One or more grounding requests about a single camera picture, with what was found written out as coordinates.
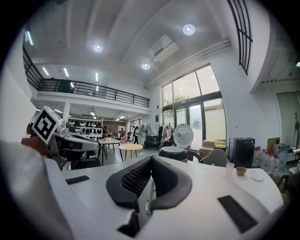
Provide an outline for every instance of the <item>white pillar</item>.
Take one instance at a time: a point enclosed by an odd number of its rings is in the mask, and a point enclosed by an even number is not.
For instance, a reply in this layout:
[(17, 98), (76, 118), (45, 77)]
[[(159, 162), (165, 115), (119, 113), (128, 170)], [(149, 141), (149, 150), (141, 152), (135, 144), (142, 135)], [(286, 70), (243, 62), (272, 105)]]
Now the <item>white pillar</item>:
[(70, 103), (65, 102), (64, 113), (62, 115), (62, 120), (63, 121), (68, 122), (69, 112), (70, 112)]

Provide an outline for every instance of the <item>white plate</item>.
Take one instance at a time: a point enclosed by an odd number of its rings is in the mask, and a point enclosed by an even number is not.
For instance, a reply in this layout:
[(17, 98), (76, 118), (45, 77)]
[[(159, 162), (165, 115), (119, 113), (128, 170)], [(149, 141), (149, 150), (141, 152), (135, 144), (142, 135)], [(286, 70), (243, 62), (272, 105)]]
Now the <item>white plate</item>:
[(252, 171), (251, 172), (251, 177), (256, 180), (256, 181), (261, 181), (263, 180), (263, 177), (259, 175), (257, 172)]

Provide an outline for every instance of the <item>black rubber pad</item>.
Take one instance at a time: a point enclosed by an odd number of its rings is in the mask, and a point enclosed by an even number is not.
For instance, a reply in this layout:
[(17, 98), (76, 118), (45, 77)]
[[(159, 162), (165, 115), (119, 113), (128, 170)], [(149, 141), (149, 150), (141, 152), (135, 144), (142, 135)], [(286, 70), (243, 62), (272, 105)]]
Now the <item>black rubber pad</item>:
[(231, 196), (220, 197), (218, 200), (241, 233), (248, 231), (257, 224)]
[(80, 176), (80, 177), (76, 177), (76, 178), (69, 178), (66, 179), (66, 182), (68, 185), (70, 184), (74, 184), (74, 183), (78, 183), (78, 182), (83, 182), (90, 179), (88, 176), (84, 175), (84, 176)]

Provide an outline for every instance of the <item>water bottle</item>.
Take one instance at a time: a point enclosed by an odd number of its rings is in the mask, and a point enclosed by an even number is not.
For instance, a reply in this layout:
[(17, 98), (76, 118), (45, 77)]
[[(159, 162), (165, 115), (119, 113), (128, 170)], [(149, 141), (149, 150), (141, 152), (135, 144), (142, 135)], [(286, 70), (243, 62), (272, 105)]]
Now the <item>water bottle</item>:
[(269, 158), (269, 153), (267, 152), (267, 150), (265, 149), (265, 153), (264, 153), (264, 156), (262, 158), (262, 169), (264, 171), (266, 171), (266, 161), (267, 159)]
[(271, 169), (271, 160), (270, 160), (270, 156), (269, 153), (266, 152), (266, 156), (264, 158), (264, 167), (263, 167), (264, 171), (269, 174), (270, 169)]
[(259, 155), (260, 154), (258, 148), (255, 148), (252, 160), (252, 167), (256, 167), (258, 165)]
[(263, 168), (263, 158), (264, 158), (264, 155), (265, 155), (265, 150), (263, 149), (261, 154), (259, 155), (259, 160), (258, 160), (258, 165)]
[(273, 176), (277, 176), (279, 173), (279, 158), (278, 156), (274, 156), (274, 168), (273, 168)]
[(272, 174), (274, 168), (274, 161), (275, 161), (274, 155), (270, 153), (270, 168), (268, 169), (267, 174)]

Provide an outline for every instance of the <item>window frame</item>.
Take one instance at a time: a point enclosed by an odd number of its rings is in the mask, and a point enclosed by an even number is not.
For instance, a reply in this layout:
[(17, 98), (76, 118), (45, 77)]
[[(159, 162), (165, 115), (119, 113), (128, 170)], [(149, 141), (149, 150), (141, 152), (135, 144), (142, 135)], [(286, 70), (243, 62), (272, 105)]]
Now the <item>window frame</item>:
[[(214, 76), (216, 78), (216, 81), (217, 81), (217, 84), (218, 84), (218, 87), (219, 87), (219, 91), (216, 91), (216, 92), (211, 92), (211, 93), (207, 93), (207, 94), (204, 94), (202, 95), (202, 91), (201, 91), (201, 86), (200, 86), (200, 81), (199, 81), (199, 78), (198, 78), (198, 74), (197, 74), (197, 71), (202, 69), (202, 68), (206, 68), (206, 67), (211, 67), (213, 73), (214, 73)], [(199, 90), (200, 90), (200, 96), (197, 96), (197, 97), (192, 97), (192, 98), (189, 98), (189, 99), (186, 99), (186, 100), (182, 100), (180, 102), (177, 102), (175, 103), (175, 97), (174, 97), (174, 85), (173, 83), (175, 81), (177, 81), (178, 79), (181, 79), (189, 74), (191, 74), (192, 72), (195, 72), (195, 75), (196, 75), (196, 78), (197, 78), (197, 82), (198, 82), (198, 87), (199, 87)], [(206, 65), (203, 65), (199, 68), (196, 68), (192, 71), (189, 71), (177, 78), (175, 78), (174, 80), (168, 82), (167, 84), (163, 85), (162, 86), (162, 97), (163, 97), (163, 103), (164, 103), (164, 87), (171, 84), (172, 86), (172, 97), (173, 97), (173, 104), (171, 105), (167, 105), (167, 106), (163, 106), (163, 116), (164, 116), (164, 111), (167, 111), (167, 110), (170, 110), (170, 109), (173, 109), (173, 112), (174, 112), (174, 128), (177, 127), (177, 116), (176, 116), (176, 111), (180, 108), (185, 108), (187, 110), (187, 108), (191, 107), (191, 106), (194, 106), (194, 105), (200, 105), (201, 106), (201, 122), (202, 122), (202, 140), (206, 140), (206, 125), (205, 125), (205, 110), (204, 110), (204, 102), (206, 101), (210, 101), (210, 100), (214, 100), (214, 99), (222, 99), (223, 101), (223, 97), (222, 97), (222, 94), (221, 94), (221, 89), (220, 89), (220, 85), (219, 85), (219, 82), (218, 82), (218, 79), (216, 77), (216, 74), (215, 74), (215, 71), (212, 67), (212, 65), (210, 63), (206, 64)], [(225, 113), (225, 104), (224, 104), (224, 101), (223, 101), (223, 107), (224, 107), (224, 115), (225, 115), (225, 132), (226, 132), (226, 141), (227, 141), (227, 122), (226, 122), (226, 113)], [(188, 125), (190, 125), (190, 119), (186, 119), (186, 123)]]

